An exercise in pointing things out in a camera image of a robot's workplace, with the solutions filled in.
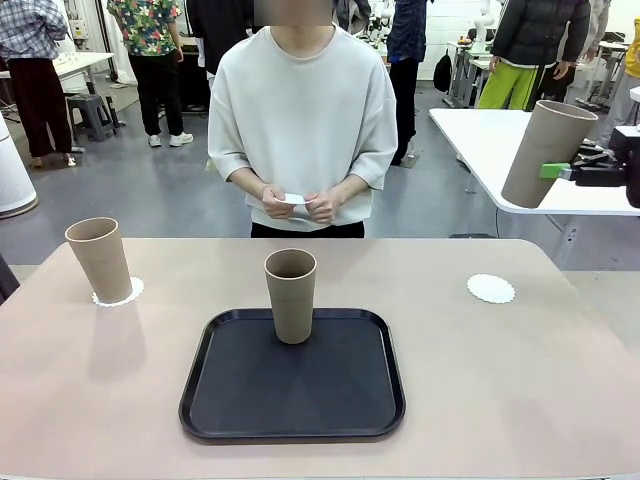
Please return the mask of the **person's left hand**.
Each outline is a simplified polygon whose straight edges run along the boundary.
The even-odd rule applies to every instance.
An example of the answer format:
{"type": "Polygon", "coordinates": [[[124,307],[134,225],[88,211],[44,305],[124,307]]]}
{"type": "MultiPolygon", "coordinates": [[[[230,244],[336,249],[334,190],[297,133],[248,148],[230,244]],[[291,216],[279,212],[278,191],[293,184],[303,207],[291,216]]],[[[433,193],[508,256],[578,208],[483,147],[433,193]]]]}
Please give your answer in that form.
{"type": "Polygon", "coordinates": [[[345,200],[338,187],[305,196],[305,207],[312,221],[331,224],[345,200]]]}

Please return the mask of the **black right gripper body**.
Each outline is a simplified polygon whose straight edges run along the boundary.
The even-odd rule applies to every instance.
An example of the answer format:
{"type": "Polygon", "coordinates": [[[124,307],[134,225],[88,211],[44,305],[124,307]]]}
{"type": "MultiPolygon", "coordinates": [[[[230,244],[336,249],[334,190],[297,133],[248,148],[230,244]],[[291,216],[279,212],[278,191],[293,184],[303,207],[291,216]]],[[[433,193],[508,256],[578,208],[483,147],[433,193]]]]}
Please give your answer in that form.
{"type": "Polygon", "coordinates": [[[640,207],[639,129],[618,126],[610,138],[610,150],[625,170],[626,197],[632,207],[640,207]]]}

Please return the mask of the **person's right hand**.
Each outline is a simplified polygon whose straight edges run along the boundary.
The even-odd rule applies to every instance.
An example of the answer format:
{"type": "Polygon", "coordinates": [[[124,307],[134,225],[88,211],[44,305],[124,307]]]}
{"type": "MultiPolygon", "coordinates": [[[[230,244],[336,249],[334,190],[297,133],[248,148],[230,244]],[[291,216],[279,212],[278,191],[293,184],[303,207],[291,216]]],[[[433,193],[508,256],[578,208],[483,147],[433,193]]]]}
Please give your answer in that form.
{"type": "Polygon", "coordinates": [[[263,187],[261,203],[265,213],[272,219],[288,219],[294,212],[294,206],[285,202],[284,191],[275,185],[263,187]]]}

